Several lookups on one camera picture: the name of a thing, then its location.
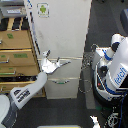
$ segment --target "cabinet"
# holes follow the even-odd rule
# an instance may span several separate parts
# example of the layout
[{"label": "cabinet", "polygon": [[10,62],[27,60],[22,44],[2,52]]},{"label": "cabinet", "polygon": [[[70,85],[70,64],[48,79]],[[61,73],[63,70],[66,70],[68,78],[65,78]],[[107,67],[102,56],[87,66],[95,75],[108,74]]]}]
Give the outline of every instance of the cabinet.
[{"label": "cabinet", "polygon": [[[61,61],[71,60],[48,76],[45,85],[48,99],[77,97],[91,1],[30,0],[28,3],[24,0],[33,41],[38,43],[40,53],[50,50],[52,61],[57,57]],[[36,48],[39,63],[40,53]]]},{"label": "cabinet", "polygon": [[0,93],[8,93],[13,87],[23,87],[33,80],[15,81],[16,77],[38,75],[39,66],[31,39],[30,30],[12,31],[15,18],[9,18],[6,31],[0,31]]}]

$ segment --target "drawer handle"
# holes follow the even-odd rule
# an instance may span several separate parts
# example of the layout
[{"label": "drawer handle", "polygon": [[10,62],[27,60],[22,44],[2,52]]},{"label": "drawer handle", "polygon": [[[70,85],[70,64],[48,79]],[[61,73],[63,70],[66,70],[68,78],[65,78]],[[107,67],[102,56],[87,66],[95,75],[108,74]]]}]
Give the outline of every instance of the drawer handle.
[{"label": "drawer handle", "polygon": [[2,44],[2,40],[0,39],[0,44]]},{"label": "drawer handle", "polygon": [[0,73],[0,75],[15,75],[16,74],[16,71],[14,71],[14,72],[10,72],[10,73]]},{"label": "drawer handle", "polygon": [[0,93],[8,93],[8,92],[10,92],[10,90],[4,91],[3,88],[6,88],[6,87],[5,86],[2,86],[1,89],[0,89]]},{"label": "drawer handle", "polygon": [[4,63],[8,63],[9,59],[7,59],[7,61],[0,61],[0,64],[4,64]]},{"label": "drawer handle", "polygon": [[56,84],[66,84],[66,83],[68,83],[68,82],[70,82],[69,80],[58,80],[58,81],[52,81],[52,82],[54,82],[54,83],[56,83]]}]

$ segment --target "wooden drawer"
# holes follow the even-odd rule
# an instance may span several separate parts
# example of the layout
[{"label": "wooden drawer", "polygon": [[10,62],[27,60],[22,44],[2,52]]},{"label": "wooden drawer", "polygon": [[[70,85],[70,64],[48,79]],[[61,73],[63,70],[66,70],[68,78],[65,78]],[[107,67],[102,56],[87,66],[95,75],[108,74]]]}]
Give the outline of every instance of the wooden drawer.
[{"label": "wooden drawer", "polygon": [[52,79],[45,84],[47,99],[77,98],[79,79]]},{"label": "wooden drawer", "polygon": [[0,50],[0,66],[35,65],[31,49]]},{"label": "wooden drawer", "polygon": [[18,67],[0,67],[0,77],[15,77],[19,75],[34,76],[39,73],[36,65]]},{"label": "wooden drawer", "polygon": [[28,31],[2,31],[0,32],[0,49],[31,48]]},{"label": "wooden drawer", "polygon": [[0,82],[0,93],[8,93],[14,87],[24,87],[28,84],[34,83],[35,81],[27,81],[27,82]]},{"label": "wooden drawer", "polygon": [[[0,93],[9,93],[14,87],[24,87],[28,84],[32,84],[35,81],[26,81],[26,82],[0,82]],[[35,97],[45,97],[44,89],[41,89],[36,93]]]}]

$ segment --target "floor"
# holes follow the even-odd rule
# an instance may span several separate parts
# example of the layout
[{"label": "floor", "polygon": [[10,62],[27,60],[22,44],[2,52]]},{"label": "floor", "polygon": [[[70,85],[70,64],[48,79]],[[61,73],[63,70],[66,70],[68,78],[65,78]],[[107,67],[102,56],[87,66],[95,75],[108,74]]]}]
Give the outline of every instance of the floor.
[{"label": "floor", "polygon": [[[91,55],[92,44],[108,47],[114,33],[126,36],[120,22],[120,12],[128,8],[128,1],[120,0],[92,0],[89,31],[85,45],[85,56]],[[93,97],[90,90],[91,81],[89,68],[86,64],[81,72],[80,88],[77,99],[47,100],[46,98],[33,98],[25,107],[18,111],[17,122],[13,128],[36,128],[41,125],[79,125],[83,128],[93,128],[90,116],[98,117],[103,128],[106,119],[101,114],[101,107]]]}]

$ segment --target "robot label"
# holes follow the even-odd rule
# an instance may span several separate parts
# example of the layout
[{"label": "robot label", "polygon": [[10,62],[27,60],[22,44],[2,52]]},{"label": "robot label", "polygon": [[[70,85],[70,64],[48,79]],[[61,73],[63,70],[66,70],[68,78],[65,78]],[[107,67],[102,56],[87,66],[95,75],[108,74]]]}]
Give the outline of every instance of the robot label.
[{"label": "robot label", "polygon": [[126,76],[126,74],[127,74],[126,69],[124,69],[124,68],[119,68],[119,69],[120,69],[120,70],[119,70],[119,72],[117,73],[116,78],[114,78],[114,81],[115,81],[115,83],[116,83],[118,86],[122,83],[122,81],[124,80],[124,78],[125,78],[125,76]]}]

